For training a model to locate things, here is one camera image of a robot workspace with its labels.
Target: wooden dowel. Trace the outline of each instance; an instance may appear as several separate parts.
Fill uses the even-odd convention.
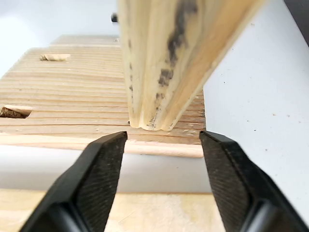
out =
[[[131,126],[171,130],[263,0],[119,0]]]

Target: black clamp jaw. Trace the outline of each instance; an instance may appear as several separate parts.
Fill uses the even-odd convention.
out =
[[[227,232],[309,232],[269,176],[233,140],[202,131],[211,188]],[[102,232],[116,194],[126,132],[90,143],[51,186],[21,232]]]

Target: drilled hole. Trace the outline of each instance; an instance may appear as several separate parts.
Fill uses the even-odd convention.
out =
[[[66,61],[71,55],[70,54],[42,54],[40,60],[46,61]]]
[[[0,117],[26,118],[31,114],[32,110],[33,108],[29,106],[5,105],[0,111]]]

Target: plywood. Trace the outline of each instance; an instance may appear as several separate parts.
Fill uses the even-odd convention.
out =
[[[41,61],[42,54],[70,56]],[[30,49],[0,80],[0,108],[4,105],[33,110],[27,118],[0,117],[0,144],[83,149],[103,135],[127,131],[129,153],[203,156],[202,92],[173,131],[130,126],[121,49],[114,37],[63,36],[48,48]]]
[[[119,0],[132,126],[176,127],[263,0]]]
[[[43,191],[0,189],[0,231],[16,232]],[[211,194],[117,193],[105,232],[223,232]]]

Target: white wall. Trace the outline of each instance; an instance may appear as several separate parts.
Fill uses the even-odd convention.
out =
[[[270,0],[204,86],[207,130],[241,145],[309,223],[309,49]]]

